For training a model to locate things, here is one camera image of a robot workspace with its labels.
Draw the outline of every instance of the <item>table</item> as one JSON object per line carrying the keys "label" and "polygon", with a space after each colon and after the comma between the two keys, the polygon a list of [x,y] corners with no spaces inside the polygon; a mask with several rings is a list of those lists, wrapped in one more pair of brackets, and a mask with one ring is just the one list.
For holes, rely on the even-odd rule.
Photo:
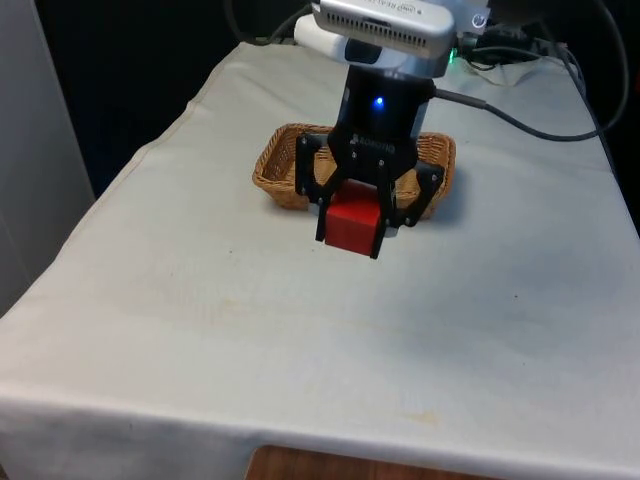
{"label": "table", "polygon": [[395,463],[265,446],[251,456],[245,480],[494,480]]}
{"label": "table", "polygon": [[[330,125],[345,66],[241,45],[0,322],[13,480],[239,479],[281,445],[517,479],[640,478],[640,242],[597,140],[434,101],[451,196],[380,259],[314,242],[250,181],[274,130]],[[559,134],[560,67],[441,87]]]}

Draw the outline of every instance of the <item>wooden floor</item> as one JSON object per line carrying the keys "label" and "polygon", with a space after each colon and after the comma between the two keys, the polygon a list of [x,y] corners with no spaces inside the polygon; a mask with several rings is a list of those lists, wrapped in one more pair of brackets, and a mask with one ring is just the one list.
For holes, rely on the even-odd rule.
{"label": "wooden floor", "polygon": [[253,455],[245,480],[492,480],[280,447]]}

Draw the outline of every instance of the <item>cable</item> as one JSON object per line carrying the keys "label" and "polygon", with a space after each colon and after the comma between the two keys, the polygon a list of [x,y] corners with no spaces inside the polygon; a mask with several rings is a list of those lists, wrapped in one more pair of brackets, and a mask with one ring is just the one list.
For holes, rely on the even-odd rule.
{"label": "cable", "polygon": [[[443,100],[448,100],[451,102],[456,102],[456,103],[460,103],[462,105],[467,105],[469,107],[473,107],[473,108],[477,108],[480,110],[486,110],[487,112],[490,112],[494,115],[496,115],[497,117],[501,118],[502,120],[504,120],[505,122],[510,123],[511,125],[513,125],[514,127],[528,133],[529,135],[533,135],[534,137],[537,138],[541,138],[543,140],[548,140],[548,141],[552,141],[552,142],[580,142],[583,140],[589,140],[591,138],[595,138],[595,137],[602,137],[603,132],[611,129],[613,126],[615,126],[618,121],[622,118],[622,116],[624,115],[624,111],[626,109],[627,103],[629,101],[629,94],[630,94],[630,73],[629,73],[629,61],[627,59],[627,52],[624,46],[624,40],[622,38],[622,34],[620,33],[620,30],[618,29],[618,25],[615,21],[615,19],[613,18],[613,15],[611,15],[611,12],[609,11],[609,9],[606,7],[606,5],[604,4],[604,2],[602,0],[593,0],[598,9],[600,10],[600,12],[602,13],[604,19],[607,21],[607,24],[609,25],[609,27],[611,28],[611,31],[613,33],[613,37],[616,43],[616,47],[617,47],[617,51],[618,51],[618,55],[620,56],[620,62],[621,62],[621,66],[622,66],[622,71],[623,71],[623,93],[622,93],[622,98],[620,100],[620,105],[618,106],[618,109],[616,110],[615,115],[613,116],[613,118],[602,128],[596,128],[596,130],[589,132],[589,133],[584,133],[582,135],[553,135],[553,134],[549,134],[549,133],[545,133],[545,132],[541,132],[540,130],[536,130],[535,128],[529,127],[528,125],[525,125],[524,123],[522,123],[521,121],[515,119],[514,117],[512,117],[511,115],[509,115],[508,113],[503,112],[502,110],[494,107],[493,105],[485,102],[484,100],[480,100],[477,98],[473,98],[473,97],[469,97],[467,95],[462,95],[459,93],[454,93],[454,92],[448,92],[445,90],[436,90],[436,98],[441,98]],[[568,64],[568,60],[567,60],[567,55],[562,51],[562,49],[560,49],[558,51],[561,59],[564,59],[567,61]],[[569,71],[569,75],[571,76],[572,80],[574,81],[574,83],[576,83],[576,85],[579,84],[579,81],[577,79],[577,75],[576,73],[573,71],[572,68],[569,67],[568,69]],[[578,87],[578,91],[580,92],[580,95],[583,97],[583,99],[586,100],[586,96],[583,96],[583,92],[582,90]]]}
{"label": "cable", "polygon": [[576,78],[576,75],[573,73],[573,69],[571,68],[571,65],[569,63],[569,55],[573,55],[573,54],[569,51],[569,49],[560,47],[560,45],[558,45],[558,42],[556,41],[553,34],[551,33],[551,30],[549,29],[549,27],[544,21],[540,22],[540,27],[542,28],[544,35],[547,37],[547,40],[551,42],[551,48],[553,50],[553,53],[560,57],[560,59],[562,60],[562,63],[564,63],[565,68],[569,72],[569,75],[571,76],[573,83],[575,84],[576,87],[578,87],[578,91],[580,91],[580,96],[582,97],[582,101],[584,102],[584,105],[587,107],[587,110],[589,111],[589,115],[591,115],[591,120],[593,121],[593,124],[596,126],[596,131],[598,132],[600,143],[602,144],[602,148],[604,149],[604,153],[607,157],[607,161],[609,162],[609,168],[611,168],[611,172],[613,173],[613,176],[617,181],[618,172],[616,169],[616,165],[613,161],[613,156],[611,155],[611,150],[609,149],[609,144],[607,143],[607,138],[604,135],[605,132],[602,129],[602,127],[600,127],[598,123],[598,119],[596,118],[596,115],[593,112],[593,108],[591,108],[591,104],[589,103],[589,99],[587,98],[586,89],[580,90],[578,86],[578,79]]}
{"label": "cable", "polygon": [[[580,66],[580,64],[578,63],[578,60],[576,59],[575,55],[573,53],[571,53],[569,51],[569,49],[563,48],[563,50],[571,57],[571,59],[573,60],[573,64],[576,66],[576,69],[578,70],[578,75],[580,76],[580,82],[577,85],[577,87],[582,90],[584,93],[587,92],[587,84],[584,78],[584,74],[582,72],[582,67]],[[494,47],[480,47],[480,48],[476,48],[475,50],[473,50],[472,53],[499,53],[499,52],[507,52],[507,53],[512,53],[512,54],[516,54],[516,55],[525,55],[525,56],[529,56],[531,58],[537,58],[537,59],[545,59],[545,60],[549,60],[549,61],[554,61],[554,60],[561,60],[561,58],[553,58],[553,57],[547,57],[545,55],[541,55],[539,53],[536,52],[531,52],[529,50],[524,50],[521,48],[515,48],[515,47],[501,47],[501,46],[494,46]]]}
{"label": "cable", "polygon": [[311,13],[311,5],[305,5],[303,8],[301,8],[289,18],[287,18],[284,22],[282,22],[269,37],[263,39],[252,37],[251,35],[248,35],[240,30],[240,27],[238,27],[238,23],[236,22],[235,15],[233,13],[233,0],[223,0],[222,8],[224,10],[224,16],[227,20],[227,24],[229,25],[229,28],[233,32],[233,35],[236,37],[236,39],[239,42],[250,43],[251,45],[256,45],[258,47],[264,47],[272,44],[277,38],[280,38],[284,33],[286,33],[287,30],[293,27],[300,17]]}
{"label": "cable", "polygon": [[491,70],[495,70],[496,67],[498,66],[498,64],[488,65],[488,66],[476,65],[475,63],[470,62],[469,60],[467,60],[467,63],[471,68],[473,68],[474,70],[478,70],[479,72],[490,72]]}

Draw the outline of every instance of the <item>robotic arm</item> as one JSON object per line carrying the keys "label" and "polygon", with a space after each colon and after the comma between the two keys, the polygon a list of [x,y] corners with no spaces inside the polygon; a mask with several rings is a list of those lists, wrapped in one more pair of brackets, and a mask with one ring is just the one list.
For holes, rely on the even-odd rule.
{"label": "robotic arm", "polygon": [[[369,253],[377,258],[387,227],[415,226],[442,185],[444,169],[419,163],[416,141],[433,78],[445,74],[457,36],[484,31],[489,9],[486,0],[319,0],[312,12],[298,20],[297,42],[349,64],[349,73],[331,133],[297,138],[296,192],[319,206],[316,240],[324,241],[343,183],[375,187],[380,216]],[[320,185],[314,158],[325,146],[337,168]],[[399,209],[395,182],[414,168],[421,191]]]}

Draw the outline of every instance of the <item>white wall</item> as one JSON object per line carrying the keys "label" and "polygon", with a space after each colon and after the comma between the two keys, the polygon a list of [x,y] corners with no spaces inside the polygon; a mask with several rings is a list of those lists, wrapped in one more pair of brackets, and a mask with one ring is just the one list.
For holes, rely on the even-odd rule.
{"label": "white wall", "polygon": [[0,315],[93,201],[31,0],[0,0]]}

